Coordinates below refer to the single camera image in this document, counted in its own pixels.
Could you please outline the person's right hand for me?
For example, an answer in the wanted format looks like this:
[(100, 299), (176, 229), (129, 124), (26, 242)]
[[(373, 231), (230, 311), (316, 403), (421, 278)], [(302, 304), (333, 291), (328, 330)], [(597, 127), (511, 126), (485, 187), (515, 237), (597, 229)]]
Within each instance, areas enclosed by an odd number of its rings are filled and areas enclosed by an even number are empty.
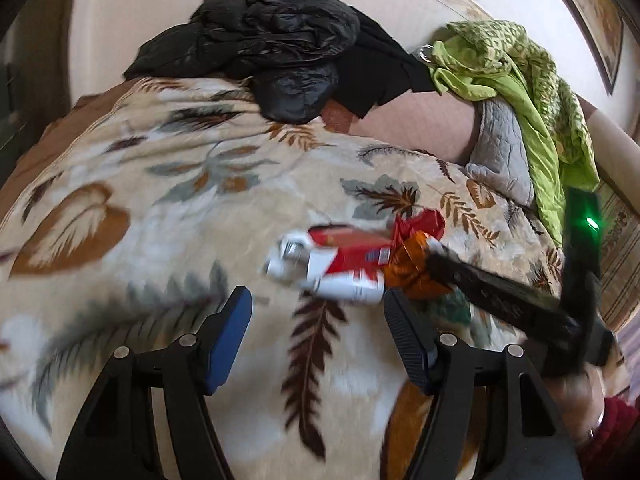
[(548, 378), (544, 383), (574, 443), (577, 446), (587, 443), (604, 417), (605, 402), (600, 370), (585, 365), (577, 374)]

